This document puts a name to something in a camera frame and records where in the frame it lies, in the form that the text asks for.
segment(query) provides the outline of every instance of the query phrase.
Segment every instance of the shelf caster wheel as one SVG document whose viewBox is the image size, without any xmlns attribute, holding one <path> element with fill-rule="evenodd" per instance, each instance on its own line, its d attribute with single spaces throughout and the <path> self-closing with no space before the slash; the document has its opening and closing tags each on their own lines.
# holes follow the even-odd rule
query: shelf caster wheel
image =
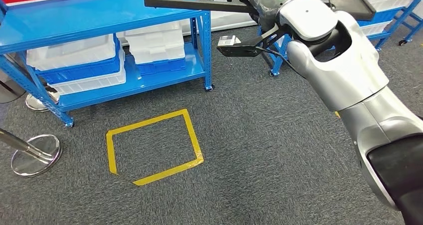
<svg viewBox="0 0 423 225">
<path fill-rule="evenodd" d="M 399 43 L 398 43 L 398 45 L 399 46 L 403 46 L 403 45 L 405 45 L 405 44 L 407 44 L 408 43 L 408 41 L 406 41 L 405 39 L 403 39 L 403 40 L 401 40 Z"/>
<path fill-rule="evenodd" d="M 277 73 L 273 73 L 272 71 L 269 71 L 269 76 L 270 76 L 270 77 L 276 77 L 276 76 L 278 76 L 278 75 L 280 75 L 280 74 L 279 74 L 279 72 L 277 72 Z"/>
<path fill-rule="evenodd" d="M 214 86 L 214 84 L 212 84 L 210 89 L 206 89 L 206 92 L 213 91 L 214 88 L 215 88 L 215 86 Z"/>
<path fill-rule="evenodd" d="M 67 128 L 73 128 L 75 126 L 75 123 L 72 121 L 72 123 L 67 123 L 67 124 L 65 124 L 65 126 Z"/>
</svg>

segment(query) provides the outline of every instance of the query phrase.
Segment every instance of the carpet floor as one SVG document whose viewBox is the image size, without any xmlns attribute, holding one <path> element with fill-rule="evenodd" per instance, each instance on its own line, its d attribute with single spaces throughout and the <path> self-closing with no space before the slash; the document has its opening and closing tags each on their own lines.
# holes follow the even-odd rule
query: carpet floor
<svg viewBox="0 0 423 225">
<path fill-rule="evenodd" d="M 255 27 L 215 32 L 252 37 Z M 390 88 L 423 114 L 423 31 L 399 47 L 400 28 L 380 52 Z M 215 91 L 201 79 L 72 111 L 74 128 L 34 113 L 24 96 L 2 127 L 30 137 L 49 133 L 63 154 L 34 178 L 10 169 L 0 144 L 0 224 L 5 225 L 401 225 L 361 175 L 349 135 L 308 83 L 287 66 L 269 77 L 263 56 L 212 51 Z M 106 132 L 187 108 L 205 162 L 173 176 L 131 182 L 195 158 L 182 117 L 114 137 L 119 176 L 108 169 Z"/>
</svg>

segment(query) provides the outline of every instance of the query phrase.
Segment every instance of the yellow tape square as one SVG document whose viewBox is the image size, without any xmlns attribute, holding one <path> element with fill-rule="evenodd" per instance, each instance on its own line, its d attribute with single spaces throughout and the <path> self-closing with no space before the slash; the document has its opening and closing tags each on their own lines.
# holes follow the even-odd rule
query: yellow tape square
<svg viewBox="0 0 423 225">
<path fill-rule="evenodd" d="M 120 134 L 120 133 L 123 133 L 123 132 L 127 132 L 127 131 L 133 130 L 133 129 L 138 129 L 138 128 L 141 128 L 143 126 L 153 124 L 153 123 L 157 123 L 157 122 L 160 122 L 160 121 L 165 120 L 165 119 L 174 118 L 174 117 L 177 117 L 177 116 L 180 116 L 180 115 L 182 115 L 184 117 L 185 125 L 187 126 L 187 129 L 188 129 L 188 134 L 190 136 L 191 143 L 193 145 L 193 149 L 194 149 L 194 153 L 196 155 L 196 159 L 194 159 L 190 162 L 184 163 L 182 165 L 176 166 L 174 168 L 165 170 L 163 172 L 153 174 L 153 175 L 150 175 L 148 177 L 139 179 L 137 181 L 134 181 L 133 183 L 135 185 L 142 186 L 142 185 L 157 181 L 159 179 L 165 178 L 167 176 L 170 176 L 170 175 L 182 172 L 184 170 L 193 168 L 193 167 L 197 166 L 198 164 L 203 163 L 204 162 L 203 154 L 201 153 L 201 149 L 200 149 L 200 146 L 198 144 L 196 133 L 194 132 L 193 124 L 191 122 L 190 115 L 188 114 L 188 110 L 187 109 L 181 109 L 181 110 L 169 113 L 169 114 L 158 116 L 156 118 L 144 120 L 144 121 L 141 121 L 141 122 L 138 122 L 138 123 L 135 123 L 135 124 L 131 124 L 131 125 L 127 125 L 127 126 L 124 126 L 124 127 L 121 127 L 121 128 L 112 129 L 112 130 L 107 131 L 107 133 L 106 133 L 107 157 L 108 157 L 108 160 L 109 160 L 109 170 L 110 170 L 110 172 L 118 175 L 118 171 L 117 171 L 117 167 L 116 167 L 116 160 L 115 160 L 115 149 L 114 149 L 114 146 L 113 146 L 113 135 Z"/>
</svg>

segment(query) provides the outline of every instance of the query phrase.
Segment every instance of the blue shelf frame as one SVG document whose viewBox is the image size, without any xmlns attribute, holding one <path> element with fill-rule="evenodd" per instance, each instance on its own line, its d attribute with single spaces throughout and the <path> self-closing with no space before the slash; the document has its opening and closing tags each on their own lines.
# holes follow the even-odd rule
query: blue shelf frame
<svg viewBox="0 0 423 225">
<path fill-rule="evenodd" d="M 423 19 L 421 19 L 419 16 L 413 13 L 414 8 L 416 8 L 416 6 L 420 3 L 420 1 L 421 0 L 414 0 L 409 5 L 409 7 L 401 8 L 401 11 L 403 12 L 402 15 L 400 17 L 396 17 L 396 16 L 394 17 L 396 22 L 390 27 L 388 31 L 383 31 L 382 33 L 368 36 L 369 40 L 379 40 L 379 42 L 375 45 L 375 48 L 377 51 L 381 51 L 382 46 L 386 43 L 386 41 L 391 37 L 391 35 L 398 29 L 398 27 L 401 24 L 403 24 L 404 26 L 406 26 L 407 28 L 411 30 L 410 34 L 408 34 L 405 37 L 405 41 L 407 42 L 410 42 L 412 40 L 412 36 L 416 34 L 417 31 L 419 31 L 421 28 L 423 28 Z M 415 19 L 418 22 L 417 26 L 413 27 L 405 22 L 405 19 L 408 16 L 410 16 L 411 18 Z M 257 34 L 259 35 L 261 34 L 260 27 L 258 28 Z M 288 59 L 288 56 L 286 55 L 286 47 L 289 41 L 291 41 L 291 38 L 288 35 L 285 35 L 285 38 L 282 41 L 281 46 L 279 46 L 277 42 L 274 43 L 274 46 L 276 47 L 278 52 L 284 55 L 285 59 Z M 272 69 L 270 70 L 270 74 L 272 76 L 277 76 L 280 74 L 279 70 L 283 64 L 283 60 L 282 58 L 280 58 L 279 56 L 275 56 L 274 54 L 269 54 L 269 56 L 273 61 L 273 66 L 272 66 Z"/>
<path fill-rule="evenodd" d="M 48 0 L 7 6 L 0 25 L 0 69 L 28 93 L 39 99 L 66 127 L 73 118 L 67 112 L 168 85 L 204 78 L 212 89 L 211 18 L 209 11 L 144 6 L 144 0 Z M 32 48 L 86 39 L 140 27 L 190 19 L 191 42 L 185 44 L 186 69 L 140 76 L 133 57 L 125 61 L 127 82 L 106 88 L 62 95 L 56 104 L 32 67 L 21 68 L 9 55 L 17 52 L 23 62 Z M 198 51 L 197 28 L 203 56 Z"/>
</svg>

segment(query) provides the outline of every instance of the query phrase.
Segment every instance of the round metal base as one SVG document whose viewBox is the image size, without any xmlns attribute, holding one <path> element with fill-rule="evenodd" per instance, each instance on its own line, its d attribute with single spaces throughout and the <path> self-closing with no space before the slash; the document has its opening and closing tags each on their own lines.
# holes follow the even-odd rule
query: round metal base
<svg viewBox="0 0 423 225">
<path fill-rule="evenodd" d="M 58 92 L 48 92 L 50 97 L 54 100 L 54 102 L 57 103 L 59 101 L 60 94 Z M 45 112 L 48 111 L 48 108 L 46 108 L 41 101 L 39 101 L 37 98 L 35 98 L 32 94 L 28 94 L 25 99 L 25 105 L 33 111 L 37 112 Z"/>
<path fill-rule="evenodd" d="M 40 160 L 27 152 L 17 150 L 12 157 L 11 167 L 14 173 L 25 177 L 37 176 L 47 171 L 56 163 L 62 153 L 62 146 L 56 136 L 51 134 L 42 134 L 33 137 L 27 141 L 37 149 L 51 156 L 51 160 L 46 162 Z"/>
</svg>

